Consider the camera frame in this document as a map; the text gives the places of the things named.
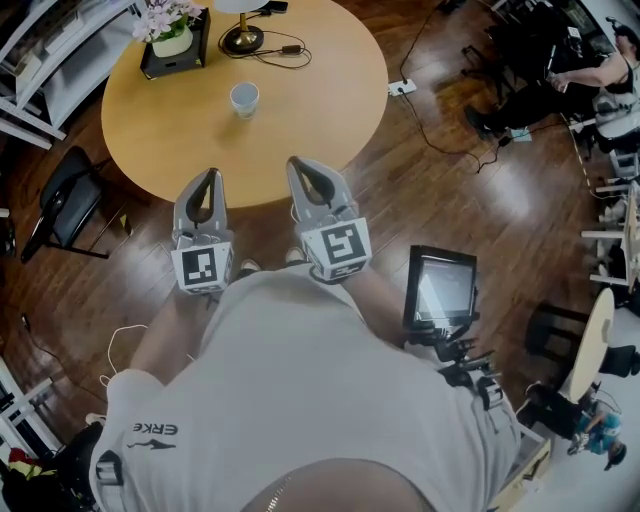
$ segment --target shoe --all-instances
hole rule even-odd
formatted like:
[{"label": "shoe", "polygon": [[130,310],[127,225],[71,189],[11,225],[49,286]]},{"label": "shoe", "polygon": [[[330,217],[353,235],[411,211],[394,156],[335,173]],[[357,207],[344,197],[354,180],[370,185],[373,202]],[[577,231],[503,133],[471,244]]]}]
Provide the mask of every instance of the shoe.
[{"label": "shoe", "polygon": [[298,247],[292,247],[287,251],[287,255],[284,257],[285,263],[295,263],[296,261],[307,261],[306,256],[302,250]]},{"label": "shoe", "polygon": [[251,259],[244,260],[240,264],[240,269],[241,270],[255,270],[255,271],[262,270],[260,268],[260,265],[258,265],[254,260],[251,260]]},{"label": "shoe", "polygon": [[84,419],[87,425],[93,425],[94,423],[100,423],[104,427],[104,424],[107,422],[107,417],[102,414],[96,414],[90,412]]},{"label": "shoe", "polygon": [[467,118],[469,124],[475,129],[478,137],[482,140],[489,140],[492,136],[499,136],[502,132],[496,132],[489,128],[485,124],[485,119],[488,117],[478,112],[471,105],[464,107],[464,115]]}]

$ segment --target hand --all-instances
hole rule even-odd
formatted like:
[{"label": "hand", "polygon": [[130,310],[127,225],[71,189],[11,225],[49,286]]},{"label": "hand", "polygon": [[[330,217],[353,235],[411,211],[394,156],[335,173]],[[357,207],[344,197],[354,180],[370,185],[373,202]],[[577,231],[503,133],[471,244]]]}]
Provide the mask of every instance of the hand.
[{"label": "hand", "polygon": [[570,80],[566,73],[559,73],[557,75],[550,75],[549,83],[556,91],[566,92]]}]

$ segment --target metal lamp base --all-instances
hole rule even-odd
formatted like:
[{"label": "metal lamp base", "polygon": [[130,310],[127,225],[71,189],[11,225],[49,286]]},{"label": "metal lamp base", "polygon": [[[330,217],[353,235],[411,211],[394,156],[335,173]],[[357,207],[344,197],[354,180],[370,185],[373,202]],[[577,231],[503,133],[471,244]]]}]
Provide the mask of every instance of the metal lamp base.
[{"label": "metal lamp base", "polygon": [[264,43],[264,32],[258,27],[249,25],[248,30],[236,27],[224,38],[224,47],[229,53],[246,55],[258,50]]}]

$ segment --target wire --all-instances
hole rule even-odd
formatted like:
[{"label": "wire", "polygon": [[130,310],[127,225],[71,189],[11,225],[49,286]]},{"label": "wire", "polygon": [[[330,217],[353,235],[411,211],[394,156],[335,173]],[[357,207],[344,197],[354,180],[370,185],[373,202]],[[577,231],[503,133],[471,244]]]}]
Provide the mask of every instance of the wire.
[{"label": "wire", "polygon": [[67,379],[69,379],[69,382],[71,382],[71,384],[73,384],[75,387],[77,387],[78,389],[81,389],[83,391],[85,391],[86,393],[89,393],[90,395],[93,395],[95,398],[97,398],[98,400],[100,400],[103,403],[107,403],[107,401],[102,398],[101,396],[98,396],[96,393],[94,393],[93,391],[91,391],[89,388],[85,388],[84,386],[82,386],[81,384],[78,384],[77,382],[75,382],[70,376],[69,376],[69,372],[67,371],[67,369],[64,367],[64,364],[62,364],[62,361],[60,360],[60,358],[55,355],[53,352],[50,352],[49,350],[47,350],[46,348],[42,348],[40,345],[38,345],[36,343],[36,341],[33,339],[33,336],[31,335],[31,330],[30,329],[25,329],[27,336],[29,338],[29,341],[31,342],[31,344],[37,348],[40,352],[44,352],[45,354],[48,354],[50,357],[52,357],[53,359],[55,359],[58,364],[60,365],[60,368],[62,368],[62,373],[65,374],[65,376],[67,377]]},{"label": "wire", "polygon": [[293,220],[293,222],[297,224],[298,222],[300,222],[300,220],[296,219],[295,215],[293,214],[293,207],[294,207],[294,204],[291,203],[291,210],[289,210],[289,215],[291,215],[291,219]]},{"label": "wire", "polygon": [[[413,42],[411,43],[411,47],[409,48],[409,51],[404,56],[404,59],[402,59],[402,63],[400,64],[400,76],[402,77],[402,81],[405,84],[408,83],[408,80],[407,80],[407,77],[404,75],[404,66],[407,63],[407,60],[409,59],[409,56],[413,52],[413,49],[415,48],[416,43],[418,42],[418,39],[420,39],[420,36],[422,35],[422,32],[424,32],[425,27],[429,23],[429,20],[431,19],[431,17],[434,15],[434,13],[437,10],[438,10],[438,8],[436,7],[435,9],[430,11],[429,14],[427,14],[427,16],[425,17],[425,19],[424,19],[424,21],[422,23],[422,26],[420,27],[420,30],[418,30],[418,33],[413,38]],[[416,112],[415,107],[413,106],[413,103],[411,103],[411,100],[402,91],[402,89],[399,89],[399,91],[402,93],[402,94],[400,94],[400,96],[409,105],[409,108],[411,109],[411,113],[413,114],[413,118],[415,119],[416,123],[418,124],[418,127],[420,128],[420,133],[422,134],[422,138],[424,139],[424,141],[427,144],[427,146],[429,146],[432,149],[435,149],[436,151],[438,151],[439,153],[442,153],[443,155],[449,155],[449,156],[466,155],[466,156],[470,156],[478,164],[478,169],[475,171],[474,174],[480,174],[480,171],[482,171],[482,169],[485,166],[495,164],[498,161],[498,153],[500,152],[500,149],[502,149],[504,146],[509,144],[509,142],[511,142],[512,140],[519,139],[521,137],[527,137],[528,135],[530,135],[532,133],[535,133],[537,131],[540,131],[540,130],[546,130],[546,129],[552,128],[554,126],[559,126],[561,124],[565,124],[565,123],[556,123],[556,124],[552,124],[552,125],[549,125],[549,126],[543,126],[541,128],[536,128],[535,130],[531,130],[531,131],[529,131],[527,133],[524,133],[522,135],[516,135],[515,137],[503,137],[500,140],[499,144],[495,147],[495,150],[494,150],[494,153],[493,153],[493,160],[489,160],[487,162],[481,162],[480,159],[476,155],[474,155],[473,153],[470,153],[469,151],[464,151],[464,150],[450,151],[450,150],[447,150],[447,149],[443,149],[443,148],[441,148],[439,146],[436,146],[435,144],[432,144],[429,141],[429,138],[427,137],[427,134],[426,134],[426,132],[424,130],[424,126],[423,126],[422,122],[420,121],[420,118],[418,116],[418,113]]]},{"label": "wire", "polygon": [[411,47],[409,48],[409,51],[404,56],[404,59],[402,59],[402,63],[400,64],[400,76],[402,77],[402,81],[405,84],[407,83],[407,78],[404,76],[404,71],[403,71],[404,65],[407,63],[407,60],[409,59],[409,55],[411,55],[411,52],[413,52],[413,49],[415,48],[416,43],[418,42],[418,39],[420,39],[420,36],[422,35],[422,32],[424,32],[424,29],[426,28],[427,23],[429,23],[429,20],[431,19],[431,17],[435,14],[435,12],[437,10],[438,10],[438,8],[436,7],[424,19],[424,22],[422,23],[422,26],[420,27],[420,30],[418,30],[418,33],[413,38],[413,42],[411,43]]},{"label": "wire", "polygon": [[[148,327],[143,324],[128,325],[126,327],[118,327],[115,331],[113,331],[113,334],[111,335],[111,341],[109,341],[109,347],[107,348],[107,359],[109,360],[109,364],[111,365],[111,369],[113,370],[114,375],[118,373],[118,370],[116,370],[116,367],[113,364],[113,361],[111,360],[111,346],[113,345],[113,340],[115,339],[116,334],[118,334],[120,331],[126,331],[127,329],[135,329],[137,327],[144,327],[145,329],[148,329]],[[98,379],[100,380],[100,384],[102,384],[106,388],[107,384],[105,384],[103,379],[106,380],[108,384],[109,381],[111,380],[111,377],[108,377],[107,375],[100,375],[100,378]]]},{"label": "wire", "polygon": [[[264,14],[254,14],[253,16],[249,16],[247,18],[247,21],[253,18],[256,18],[258,16],[265,16]],[[284,36],[284,37],[290,37],[292,39],[295,39],[296,41],[299,41],[302,46],[300,47],[300,51],[298,53],[285,53],[284,52],[284,47],[280,48],[279,50],[257,50],[255,52],[252,53],[247,53],[245,55],[236,55],[234,53],[230,53],[227,51],[227,49],[224,47],[224,44],[222,44],[222,41],[224,40],[225,36],[231,32],[234,28],[236,28],[238,25],[240,24],[240,22],[236,22],[233,26],[231,26],[230,28],[228,28],[226,31],[224,31],[222,33],[222,35],[220,36],[220,38],[218,39],[218,49],[224,53],[227,57],[229,57],[230,59],[247,59],[247,58],[254,58],[256,60],[259,60],[260,62],[262,62],[263,64],[268,64],[269,66],[275,66],[278,68],[284,68],[284,69],[302,69],[306,66],[308,66],[311,61],[313,60],[313,54],[311,53],[311,50],[309,50],[307,48],[306,43],[300,39],[297,36],[292,36],[291,34],[284,34],[283,32],[276,32],[274,30],[261,30],[261,32],[265,33],[265,34],[276,34],[279,36]],[[280,64],[277,62],[271,62],[268,60],[263,59],[263,57],[267,56],[267,55],[280,55],[283,57],[299,57],[300,55],[304,55],[307,60],[306,62],[304,62],[303,64],[300,64],[298,66],[288,66],[285,64]]]},{"label": "wire", "polygon": [[622,407],[620,407],[618,405],[618,402],[616,402],[616,399],[613,398],[609,393],[607,393],[604,389],[599,389],[598,392],[600,393],[604,393],[605,395],[607,395],[609,398],[611,398],[611,400],[613,400],[613,403],[616,404],[616,407],[618,408],[618,410],[616,411],[618,414],[622,414]]},{"label": "wire", "polygon": [[413,106],[413,103],[411,103],[411,100],[407,98],[406,94],[404,93],[401,94],[401,97],[407,102],[407,104],[409,105],[409,108],[411,108],[411,113],[413,114],[414,120],[418,124],[418,128],[420,129],[422,138],[424,139],[427,146],[429,146],[430,148],[435,149],[438,153],[442,153],[443,155],[449,155],[449,156],[466,155],[466,156],[472,157],[478,163],[478,169],[475,171],[474,174],[479,174],[485,165],[491,165],[498,161],[498,152],[500,151],[501,146],[496,147],[493,160],[482,163],[480,162],[480,159],[476,155],[474,155],[473,153],[469,153],[468,151],[449,151],[446,149],[442,149],[441,147],[438,147],[435,144],[432,144],[429,141],[429,138],[427,137],[427,134],[424,131],[424,126],[422,125],[422,121],[420,121],[420,118],[418,117],[418,113],[416,112],[416,109]]},{"label": "wire", "polygon": [[567,126],[567,129],[569,130],[569,134],[571,135],[571,141],[573,142],[573,148],[576,151],[576,156],[578,157],[578,161],[580,162],[580,167],[582,167],[582,173],[584,174],[584,179],[587,182],[587,188],[589,189],[589,194],[591,194],[593,197],[595,197],[596,199],[599,199],[601,201],[605,200],[605,199],[615,199],[617,197],[627,197],[627,194],[618,194],[618,195],[615,195],[615,196],[608,195],[608,196],[602,197],[602,196],[597,195],[593,191],[593,188],[591,187],[591,181],[589,180],[589,175],[587,174],[587,169],[584,166],[584,161],[582,160],[582,156],[580,155],[580,149],[578,148],[578,143],[576,141],[575,136],[573,135],[573,130],[569,126],[569,122],[567,121],[567,118],[564,117],[564,115],[562,115],[562,118],[564,119],[565,124]]}]

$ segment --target round wooden table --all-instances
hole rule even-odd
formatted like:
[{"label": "round wooden table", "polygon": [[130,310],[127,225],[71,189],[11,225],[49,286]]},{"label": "round wooden table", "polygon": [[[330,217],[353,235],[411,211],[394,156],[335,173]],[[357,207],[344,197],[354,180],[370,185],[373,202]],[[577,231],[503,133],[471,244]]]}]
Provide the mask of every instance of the round wooden table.
[{"label": "round wooden table", "polygon": [[560,390],[574,403],[578,403],[589,390],[600,371],[609,347],[609,331],[614,312],[613,292],[610,288],[605,288],[591,310],[573,369]]},{"label": "round wooden table", "polygon": [[[292,155],[342,170],[369,141],[386,106],[387,67],[371,33],[331,0],[290,1],[286,14],[251,21],[304,40],[312,62],[288,70],[222,54],[218,38],[238,16],[210,15],[203,69],[147,80],[140,71],[144,45],[137,42],[118,60],[102,103],[104,138],[118,167],[168,201],[217,167],[229,207],[289,196],[285,164]],[[262,49],[289,44],[297,41],[265,33]],[[239,82],[260,89],[258,110],[247,121],[236,117],[229,100]]]}]

